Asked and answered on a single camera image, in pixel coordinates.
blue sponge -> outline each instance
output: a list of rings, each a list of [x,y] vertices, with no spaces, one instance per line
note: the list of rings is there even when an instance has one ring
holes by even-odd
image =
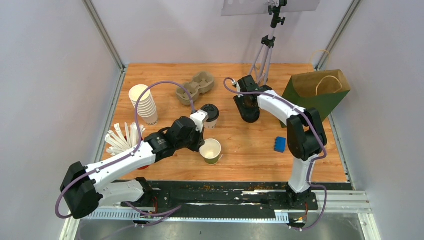
[[[278,136],[275,139],[274,151],[284,153],[284,150],[286,150],[286,139],[284,137]]]

wooden tabletop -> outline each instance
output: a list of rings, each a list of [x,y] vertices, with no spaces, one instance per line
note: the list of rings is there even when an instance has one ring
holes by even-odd
[[[205,104],[214,104],[220,115],[215,129],[205,129],[204,138],[213,138],[222,145],[222,158],[215,165],[204,162],[197,152],[188,149],[178,150],[174,156],[163,159],[144,170],[135,170],[123,179],[145,177],[147,180],[168,181],[249,181],[249,182],[287,182],[291,176],[293,156],[286,147],[284,153],[274,151],[276,137],[287,137],[285,128],[270,113],[261,110],[255,123],[247,123],[240,117],[234,103],[234,94],[224,88],[226,77],[236,80],[244,77],[250,69],[249,64],[201,63],[201,64],[130,64],[119,96],[113,124],[119,123],[125,134],[124,122],[128,125],[134,120],[134,107],[128,97],[131,87],[151,85],[158,81],[171,80],[177,83],[191,81],[200,71],[208,71],[215,77],[215,87],[201,95],[194,103],[196,109]],[[277,93],[283,94],[291,75],[311,72],[310,64],[272,64],[268,85]],[[176,98],[176,86],[161,84],[152,88],[151,93],[157,106],[159,122],[146,126],[144,137],[158,130],[170,127],[181,116],[190,116],[189,106],[182,105]],[[328,119],[324,121],[328,138],[326,146],[328,157],[315,164],[312,180],[314,182],[346,182],[346,175],[335,144]],[[103,159],[110,158],[105,152]]]

green paper cup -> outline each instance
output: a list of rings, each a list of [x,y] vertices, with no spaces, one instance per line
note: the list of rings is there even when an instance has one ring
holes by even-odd
[[[209,138],[204,141],[204,145],[200,147],[200,155],[208,164],[216,164],[220,159],[221,144],[219,141]]]

white wall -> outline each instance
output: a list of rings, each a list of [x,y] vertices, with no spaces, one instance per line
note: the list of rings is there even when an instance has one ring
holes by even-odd
[[[0,1],[0,46],[0,239],[57,240],[59,186],[93,161],[119,72],[80,0]]]
[[[126,64],[250,63],[271,28],[267,14],[221,17],[223,0],[93,2]],[[317,11],[281,14],[287,19],[276,29],[272,61],[307,63],[327,47],[351,2],[321,0]]]
[[[352,91],[334,111],[383,240],[423,239],[424,2],[362,1],[335,47]]]

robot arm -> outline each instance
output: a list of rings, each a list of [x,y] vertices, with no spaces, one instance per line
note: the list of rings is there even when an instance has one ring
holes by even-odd
[[[72,164],[60,187],[61,191],[79,176],[92,170],[96,171],[77,182],[65,193],[64,199],[72,216],[80,219],[91,214],[99,206],[140,200],[146,191],[146,186],[143,187],[139,181],[112,182],[138,168],[169,158],[177,150],[188,148],[198,152],[205,144],[203,124],[207,119],[208,113],[199,110],[190,118],[183,116],[171,127],[150,134],[135,152],[136,147],[133,147],[107,160],[87,166],[83,166],[81,162]],[[130,154],[128,158],[102,170],[99,169],[128,154]]]
[[[310,191],[307,181],[308,168],[311,161],[322,152],[322,149],[311,129],[304,130],[304,127],[310,126],[307,126],[307,122],[298,111],[304,113],[310,120],[325,146],[327,137],[319,112],[314,108],[306,110],[292,103],[291,106],[284,103],[278,99],[281,97],[269,86],[258,86],[251,75],[243,77],[237,83],[234,83],[234,86],[242,93],[265,93],[239,94],[234,97],[238,111],[244,121],[248,123],[256,122],[260,117],[260,109],[262,109],[274,115],[287,126],[287,144],[291,154],[294,156],[293,169],[288,181],[288,191],[292,192],[294,202],[303,201],[303,196]]]

